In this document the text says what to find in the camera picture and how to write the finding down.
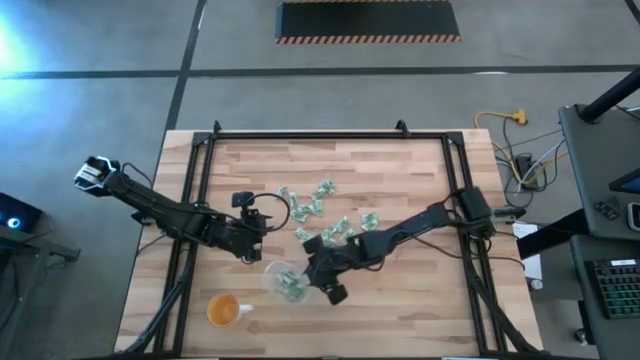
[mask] orange cup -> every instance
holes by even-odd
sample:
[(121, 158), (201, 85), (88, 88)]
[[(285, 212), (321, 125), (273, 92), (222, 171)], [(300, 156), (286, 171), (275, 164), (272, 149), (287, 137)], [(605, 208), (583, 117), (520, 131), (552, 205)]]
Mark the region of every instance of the orange cup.
[(220, 294), (211, 298), (207, 307), (209, 322), (218, 327), (227, 327), (235, 323), (243, 314), (253, 310), (251, 305), (240, 305), (231, 294)]

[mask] butcher block tabletop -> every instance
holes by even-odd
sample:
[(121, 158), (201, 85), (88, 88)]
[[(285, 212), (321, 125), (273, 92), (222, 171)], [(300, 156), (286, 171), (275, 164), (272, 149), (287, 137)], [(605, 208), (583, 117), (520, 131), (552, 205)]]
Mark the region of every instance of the butcher block tabletop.
[[(474, 184), (491, 207), (505, 204), (502, 184), (486, 130), (461, 130)], [(180, 200), (194, 131), (167, 132), (154, 189)], [(457, 154), (453, 153), (458, 164)], [(195, 183), (203, 157), (198, 159)], [(218, 140), (209, 177), (207, 202), (213, 209), (238, 215), (231, 208), (237, 191), (276, 192), (286, 185), (303, 204), (318, 183), (330, 179), (336, 193), (324, 197), (324, 215), (309, 216), (305, 224), (290, 219), (284, 229), (264, 238), (263, 259), (245, 265), (232, 254), (199, 246), (182, 347), (185, 357), (409, 357), (473, 356), (478, 354), (462, 263), (408, 241), (387, 256), (380, 272), (348, 271), (340, 276), (349, 297), (337, 306), (313, 288), (298, 305), (283, 304), (262, 286), (264, 269), (284, 260), (303, 269), (307, 264), (298, 227), (319, 233), (342, 217), (361, 231), (360, 216), (376, 212), (379, 229), (388, 228), (449, 193), (438, 140)], [(256, 199), (273, 224), (286, 211), (273, 198)], [(509, 227), (500, 228), (510, 231)], [(159, 235), (143, 231), (140, 246)], [(453, 229), (422, 236), (459, 254)], [(490, 255), (519, 258), (513, 237), (498, 235)], [(116, 341), (116, 350), (129, 346), (147, 326), (162, 298), (171, 239), (162, 239), (136, 259)], [(498, 302), (516, 328), (542, 348), (523, 270), (511, 261), (491, 260)], [(235, 295), (254, 310), (227, 328), (209, 323), (206, 309), (216, 294)], [(165, 347), (172, 345), (176, 305)], [(489, 347), (495, 349), (486, 308), (483, 318)]]

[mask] floor mat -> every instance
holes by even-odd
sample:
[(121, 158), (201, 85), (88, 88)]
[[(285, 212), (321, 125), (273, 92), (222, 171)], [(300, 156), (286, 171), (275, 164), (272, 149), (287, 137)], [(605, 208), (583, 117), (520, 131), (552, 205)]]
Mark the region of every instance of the floor mat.
[(459, 41), (446, 0), (297, 0), (278, 6), (281, 45)]

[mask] keyboard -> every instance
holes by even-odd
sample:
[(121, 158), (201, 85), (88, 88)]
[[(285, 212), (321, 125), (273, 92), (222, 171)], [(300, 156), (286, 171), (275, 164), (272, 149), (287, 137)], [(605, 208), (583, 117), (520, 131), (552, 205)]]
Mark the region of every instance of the keyboard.
[(640, 259), (587, 261), (585, 265), (606, 318), (640, 318)]

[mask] gray floor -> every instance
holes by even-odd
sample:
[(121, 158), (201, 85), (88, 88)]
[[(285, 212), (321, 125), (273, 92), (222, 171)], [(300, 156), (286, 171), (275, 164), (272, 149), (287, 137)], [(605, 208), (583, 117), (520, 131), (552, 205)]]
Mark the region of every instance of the gray floor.
[[(192, 68), (612, 65), (640, 57), (640, 28), (623, 1), (452, 0), (460, 44), (286, 47), (272, 37), (276, 3), (209, 1)], [(195, 5), (5, 0), (0, 72), (177, 70)], [(413, 128), (464, 128), (480, 111), (523, 108), (530, 124), (508, 127), (517, 142), (558, 129), (560, 106), (587, 103), (624, 75), (190, 79), (176, 127), (209, 129), (220, 120), (227, 129), (389, 128), (404, 119)], [(78, 358), (113, 348), (140, 227), (131, 209), (75, 190), (72, 178), (88, 155), (153, 173), (175, 85), (175, 79), (0, 80), (0, 191), (51, 213), (50, 240), (82, 248), (68, 269), (43, 274), (13, 358)], [(637, 95), (627, 101), (638, 103)], [(482, 125), (504, 142), (500, 119)], [(540, 156), (560, 140), (556, 134), (518, 151)], [(563, 158), (559, 180), (536, 195), (525, 219), (549, 222), (579, 207)], [(594, 357), (595, 348), (572, 339), (580, 318), (570, 299), (579, 291), (568, 261), (566, 247), (543, 255), (545, 274), (562, 276), (533, 297), (536, 316), (547, 350)]]

